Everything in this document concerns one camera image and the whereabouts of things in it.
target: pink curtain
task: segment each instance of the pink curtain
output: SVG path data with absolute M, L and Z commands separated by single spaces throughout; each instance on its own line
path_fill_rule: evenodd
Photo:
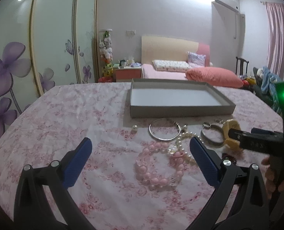
M 284 4 L 266 5 L 270 25 L 268 68 L 284 80 Z

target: beige headboard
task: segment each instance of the beige headboard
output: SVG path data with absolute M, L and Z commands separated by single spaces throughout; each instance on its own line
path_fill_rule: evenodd
M 207 45 L 182 39 L 142 36 L 142 64 L 151 64 L 153 60 L 187 61 L 187 52 L 205 54 L 205 66 L 209 65 L 210 50 Z

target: open cardboard box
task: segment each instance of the open cardboard box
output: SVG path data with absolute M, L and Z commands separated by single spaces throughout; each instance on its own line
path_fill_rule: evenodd
M 133 79 L 130 88 L 132 118 L 230 115 L 236 105 L 205 82 Z

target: human hand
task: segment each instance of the human hand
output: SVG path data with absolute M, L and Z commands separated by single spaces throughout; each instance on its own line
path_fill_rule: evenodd
M 264 158 L 261 161 L 262 165 L 270 165 L 270 161 L 269 161 L 269 157 Z M 267 178 L 266 181 L 266 190 L 267 190 L 267 196 L 269 199 L 272 198 L 272 193 L 275 191 L 276 189 L 276 185 L 274 183 L 274 178 L 275 178 L 275 171 L 271 169 L 271 167 L 268 167 L 265 177 Z M 282 181 L 282 183 L 278 186 L 278 191 L 282 192 L 284 191 L 284 180 Z

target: silver ring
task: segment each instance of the silver ring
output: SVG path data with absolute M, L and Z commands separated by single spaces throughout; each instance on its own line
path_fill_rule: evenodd
M 172 120 L 170 120 L 170 119 L 168 119 L 168 118 L 160 118 L 160 119 L 157 119 L 157 120 L 153 121 L 152 123 L 155 123 L 155 122 L 161 121 L 161 120 L 170 121 L 170 122 L 172 122 L 173 124 L 175 124 L 175 125 L 178 127 L 178 134 L 177 134 L 175 137 L 171 138 L 171 139 L 163 139 L 163 138 L 160 138 L 160 137 L 156 137 L 156 136 L 152 133 L 152 131 L 151 131 L 151 126 L 152 126 L 152 124 L 150 124 L 150 125 L 149 125 L 149 133 L 151 134 L 151 136 L 152 136 L 153 138 L 155 138 L 155 139 L 158 139 L 158 140 L 160 140 L 160 141 L 165 141 L 165 142 L 170 142 L 170 141 L 173 141 L 174 139 L 176 139 L 176 138 L 178 137 L 178 135 L 181 133 L 181 127 L 180 127 L 179 123 L 177 123 L 177 122 L 175 122 L 175 121 L 172 121 Z
M 218 131 L 223 135 L 223 141 L 218 142 L 218 141 L 214 141 L 214 140 L 210 139 L 209 137 L 207 137 L 206 134 L 205 134 L 205 132 L 204 132 L 204 129 L 205 129 L 205 128 L 207 128 L 207 129 L 215 128 L 216 130 L 218 130 Z M 213 145 L 223 145 L 223 144 L 224 144 L 224 141 L 225 141 L 223 129 L 222 129 L 220 126 L 216 125 L 216 124 L 211 124 L 211 123 L 205 122 L 205 123 L 203 124 L 203 128 L 202 128 L 202 130 L 201 130 L 201 135 L 202 135 L 204 138 L 206 138 L 206 139 L 207 139 L 211 144 L 213 144 Z

